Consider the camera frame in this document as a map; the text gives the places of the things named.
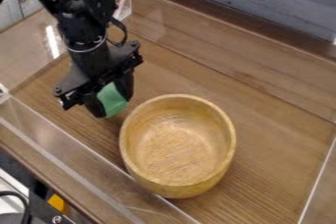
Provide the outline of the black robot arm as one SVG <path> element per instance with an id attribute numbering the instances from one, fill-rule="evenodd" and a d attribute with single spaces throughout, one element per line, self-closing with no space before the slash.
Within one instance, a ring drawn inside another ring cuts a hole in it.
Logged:
<path id="1" fill-rule="evenodd" d="M 53 96 L 65 110 L 82 105 L 94 117 L 109 118 L 126 109 L 133 95 L 133 69 L 142 63 L 135 40 L 107 39 L 109 26 L 126 28 L 114 18 L 118 4 L 115 0 L 38 1 L 55 19 L 70 58 Z"/>

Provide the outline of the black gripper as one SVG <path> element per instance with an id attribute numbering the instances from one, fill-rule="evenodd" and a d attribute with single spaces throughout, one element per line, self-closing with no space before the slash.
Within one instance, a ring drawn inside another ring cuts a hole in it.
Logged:
<path id="1" fill-rule="evenodd" d="M 103 118 L 106 112 L 97 93 L 109 83 L 114 83 L 125 101 L 131 99 L 133 70 L 142 63 L 138 48 L 138 41 L 131 40 L 121 47 L 102 42 L 90 51 L 69 51 L 69 70 L 51 91 L 63 110 L 83 105 L 95 118 Z"/>

